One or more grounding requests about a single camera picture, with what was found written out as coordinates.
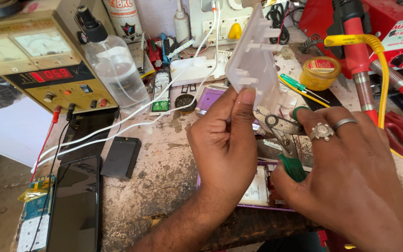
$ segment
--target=finger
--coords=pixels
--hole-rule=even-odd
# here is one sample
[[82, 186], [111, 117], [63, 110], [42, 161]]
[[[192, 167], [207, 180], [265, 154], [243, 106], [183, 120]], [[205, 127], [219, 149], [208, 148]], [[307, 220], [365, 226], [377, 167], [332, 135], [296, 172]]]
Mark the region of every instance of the finger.
[[240, 91], [231, 111], [231, 136], [230, 147], [241, 150], [244, 144], [256, 144], [253, 133], [254, 100], [256, 89], [253, 87]]
[[284, 164], [279, 160], [276, 169], [271, 173], [270, 180], [278, 193], [293, 209], [309, 199], [309, 192], [300, 183], [295, 182], [285, 171]]
[[367, 143], [374, 150], [378, 150], [381, 146], [385, 151], [389, 151], [389, 141], [383, 129], [376, 127], [374, 122], [365, 112], [352, 112], [354, 118], [359, 121], [360, 129], [365, 136]]
[[[330, 108], [322, 108], [316, 111], [321, 114], [327, 121], [327, 123], [334, 128], [334, 126], [343, 119], [355, 119], [351, 112], [345, 107], [330, 107]], [[364, 141], [363, 133], [360, 129], [358, 123], [348, 122], [344, 123], [335, 130], [337, 137], [339, 137], [344, 142], [353, 143]]]
[[231, 116], [231, 110], [234, 102], [237, 99], [236, 90], [229, 87], [209, 108], [206, 114], [202, 117], [210, 119], [227, 120]]
[[[304, 126], [304, 130], [306, 134], [309, 136], [312, 133], [313, 128], [315, 128], [319, 123], [324, 125], [329, 125], [324, 117], [321, 114], [311, 111], [310, 109], [300, 108], [296, 111], [297, 121]], [[320, 139], [312, 139], [312, 150], [320, 149], [329, 149], [333, 148], [334, 145], [338, 146], [341, 144], [341, 140], [335, 135], [329, 136], [329, 141], [324, 140], [323, 138]]]

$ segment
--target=silver ring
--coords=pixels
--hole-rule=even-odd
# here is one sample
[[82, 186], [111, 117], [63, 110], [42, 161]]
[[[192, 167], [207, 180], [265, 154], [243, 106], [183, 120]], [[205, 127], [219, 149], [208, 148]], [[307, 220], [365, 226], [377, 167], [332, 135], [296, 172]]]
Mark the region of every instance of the silver ring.
[[337, 131], [337, 129], [341, 126], [341, 125], [343, 125], [343, 124], [345, 124], [345, 123], [359, 123], [357, 120], [355, 120], [354, 118], [345, 118], [345, 119], [343, 119], [343, 120], [340, 120], [340, 121], [338, 121], [337, 123], [335, 123], [335, 125], [332, 127], [332, 129], [334, 130], [334, 131]]
[[332, 136], [334, 134], [335, 134], [334, 130], [331, 127], [329, 127], [329, 125], [322, 124], [319, 122], [315, 126], [315, 128], [312, 128], [312, 132], [310, 133], [309, 139], [310, 141], [312, 141], [314, 139], [324, 138], [324, 140], [327, 142], [329, 141], [329, 136]]

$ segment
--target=ring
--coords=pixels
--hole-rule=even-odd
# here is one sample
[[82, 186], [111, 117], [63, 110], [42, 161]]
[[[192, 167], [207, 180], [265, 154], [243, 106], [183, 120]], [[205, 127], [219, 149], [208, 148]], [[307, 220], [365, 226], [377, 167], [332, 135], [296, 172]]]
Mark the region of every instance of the ring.
[[343, 119], [343, 120], [340, 120], [340, 121], [338, 121], [337, 123], [335, 123], [335, 125], [332, 127], [332, 129], [334, 130], [334, 131], [337, 131], [337, 129], [341, 126], [341, 125], [343, 125], [343, 124], [345, 124], [345, 123], [359, 123], [357, 120], [355, 120], [354, 118], [345, 118], [345, 119]]
[[298, 109], [308, 109], [308, 110], [311, 110], [310, 108], [304, 107], [304, 106], [296, 107], [296, 108], [293, 110], [293, 112], [292, 112], [292, 116], [293, 116], [293, 119], [294, 119], [295, 121], [298, 121], [298, 117], [296, 117], [296, 112], [297, 112]]
[[310, 141], [314, 139], [320, 139], [320, 137], [324, 138], [324, 140], [327, 142], [329, 141], [329, 136], [334, 135], [335, 132], [334, 130], [329, 127], [327, 124], [322, 124], [318, 123], [315, 128], [312, 128], [312, 132], [310, 133]]

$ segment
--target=hand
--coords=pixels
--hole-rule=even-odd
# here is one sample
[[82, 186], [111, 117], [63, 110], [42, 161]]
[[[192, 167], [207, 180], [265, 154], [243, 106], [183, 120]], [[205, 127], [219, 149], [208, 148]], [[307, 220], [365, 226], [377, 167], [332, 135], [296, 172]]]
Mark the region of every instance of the hand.
[[385, 132], [365, 113], [343, 107], [301, 108], [296, 115], [307, 135], [317, 123], [358, 124], [341, 125], [328, 142], [312, 141], [315, 165], [301, 183], [279, 163], [271, 181], [287, 204], [364, 251], [403, 251], [403, 190]]
[[202, 194], [229, 215], [247, 190], [257, 167], [252, 123], [256, 90], [230, 87], [187, 132]]

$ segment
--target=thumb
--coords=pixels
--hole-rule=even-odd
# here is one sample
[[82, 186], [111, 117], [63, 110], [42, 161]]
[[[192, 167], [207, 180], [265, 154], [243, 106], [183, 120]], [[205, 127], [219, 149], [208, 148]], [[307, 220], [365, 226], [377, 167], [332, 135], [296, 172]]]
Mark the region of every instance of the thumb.
[[231, 112], [231, 134], [243, 135], [253, 131], [252, 124], [256, 89], [253, 87], [239, 92]]
[[270, 180], [284, 200], [292, 208], [295, 208], [301, 196], [299, 183], [287, 174], [282, 160], [278, 161], [276, 169], [270, 175]]

